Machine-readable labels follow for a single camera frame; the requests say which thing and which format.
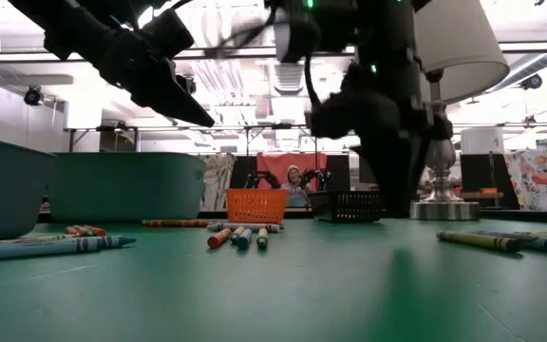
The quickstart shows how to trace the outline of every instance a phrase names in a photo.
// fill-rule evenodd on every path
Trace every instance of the red crayon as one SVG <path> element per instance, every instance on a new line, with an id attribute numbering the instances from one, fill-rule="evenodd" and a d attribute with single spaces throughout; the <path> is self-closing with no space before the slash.
<path id="1" fill-rule="evenodd" d="M 84 226 L 85 228 L 89 229 L 90 232 L 94 233 L 97 237 L 104 237 L 106 236 L 106 231 L 103 228 L 99 227 L 92 227 L 92 226 Z"/>
<path id="2" fill-rule="evenodd" d="M 75 228 L 76 231 L 80 232 L 81 237 L 96 237 L 96 235 L 94 235 L 91 230 L 83 226 L 74 225 L 73 228 Z"/>
<path id="3" fill-rule="evenodd" d="M 74 237 L 80 237 L 82 235 L 75 227 L 65 228 L 65 234 L 73 235 Z"/>
<path id="4" fill-rule="evenodd" d="M 223 242 L 227 241 L 231 234 L 232 230 L 229 228 L 225 228 L 215 235 L 208 237 L 208 247 L 212 249 L 218 248 L 220 245 L 223 244 Z"/>

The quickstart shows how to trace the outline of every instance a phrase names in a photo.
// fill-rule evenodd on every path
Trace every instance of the security camera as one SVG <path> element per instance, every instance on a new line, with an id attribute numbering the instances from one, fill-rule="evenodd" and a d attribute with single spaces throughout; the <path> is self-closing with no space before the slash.
<path id="1" fill-rule="evenodd" d="M 522 82 L 520 82 L 520 87 L 527 90 L 527 89 L 538 89 L 541 87 L 541 84 L 543 84 L 543 80 L 541 79 L 541 76 L 535 74 Z"/>
<path id="2" fill-rule="evenodd" d="M 44 104 L 44 94 L 42 88 L 38 85 L 30 85 L 25 93 L 25 104 L 40 106 Z"/>

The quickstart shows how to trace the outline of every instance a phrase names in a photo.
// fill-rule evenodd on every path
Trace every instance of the curtain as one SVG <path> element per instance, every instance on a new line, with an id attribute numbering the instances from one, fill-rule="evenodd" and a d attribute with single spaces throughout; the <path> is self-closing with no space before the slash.
<path id="1" fill-rule="evenodd" d="M 224 211 L 236 159 L 232 155 L 198 156 L 206 163 L 200 211 Z"/>
<path id="2" fill-rule="evenodd" d="M 547 150 L 505 155 L 521 210 L 547 211 Z"/>

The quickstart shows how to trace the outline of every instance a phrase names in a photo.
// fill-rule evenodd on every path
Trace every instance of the wall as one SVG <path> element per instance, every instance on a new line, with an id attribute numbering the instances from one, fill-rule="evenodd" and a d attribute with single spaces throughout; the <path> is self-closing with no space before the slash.
<path id="1" fill-rule="evenodd" d="M 64 127 L 62 108 L 54 112 L 44 105 L 31 107 L 21 95 L 0 87 L 0 141 L 43 152 L 63 152 L 68 150 Z"/>

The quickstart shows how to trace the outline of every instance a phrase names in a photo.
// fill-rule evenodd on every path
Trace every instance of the orange basket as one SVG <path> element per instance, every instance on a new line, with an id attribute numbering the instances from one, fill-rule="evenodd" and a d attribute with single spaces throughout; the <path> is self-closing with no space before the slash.
<path id="1" fill-rule="evenodd" d="M 231 222 L 280 223 L 288 190 L 227 189 L 227 216 Z"/>

